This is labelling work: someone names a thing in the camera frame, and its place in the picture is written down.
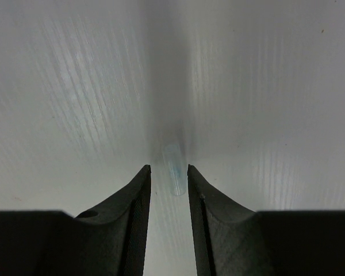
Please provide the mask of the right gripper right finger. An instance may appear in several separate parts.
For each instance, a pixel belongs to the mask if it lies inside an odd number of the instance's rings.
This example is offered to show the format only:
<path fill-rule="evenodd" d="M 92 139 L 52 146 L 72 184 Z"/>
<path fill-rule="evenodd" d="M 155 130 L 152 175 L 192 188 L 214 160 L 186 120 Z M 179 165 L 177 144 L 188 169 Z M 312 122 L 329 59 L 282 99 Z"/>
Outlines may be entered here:
<path fill-rule="evenodd" d="M 345 210 L 254 212 L 187 181 L 198 275 L 345 275 Z"/>

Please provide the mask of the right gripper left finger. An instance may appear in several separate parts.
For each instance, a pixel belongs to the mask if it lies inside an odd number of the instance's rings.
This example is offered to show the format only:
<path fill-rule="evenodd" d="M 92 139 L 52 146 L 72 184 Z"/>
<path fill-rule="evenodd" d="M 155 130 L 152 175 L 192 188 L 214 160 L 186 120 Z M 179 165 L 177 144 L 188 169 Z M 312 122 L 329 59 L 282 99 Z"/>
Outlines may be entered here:
<path fill-rule="evenodd" d="M 0 211 L 0 275 L 142 275 L 151 168 L 76 217 Z"/>

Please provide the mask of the transparent blue pen cap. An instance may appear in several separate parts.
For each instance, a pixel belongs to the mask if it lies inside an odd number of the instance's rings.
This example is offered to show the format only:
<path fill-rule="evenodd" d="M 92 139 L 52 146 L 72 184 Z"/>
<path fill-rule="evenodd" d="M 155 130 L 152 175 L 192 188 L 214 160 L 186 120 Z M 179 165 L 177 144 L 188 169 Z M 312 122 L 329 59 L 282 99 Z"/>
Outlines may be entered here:
<path fill-rule="evenodd" d="M 168 171 L 171 192 L 182 196 L 187 190 L 186 162 L 178 143 L 169 144 L 163 148 L 162 157 Z"/>

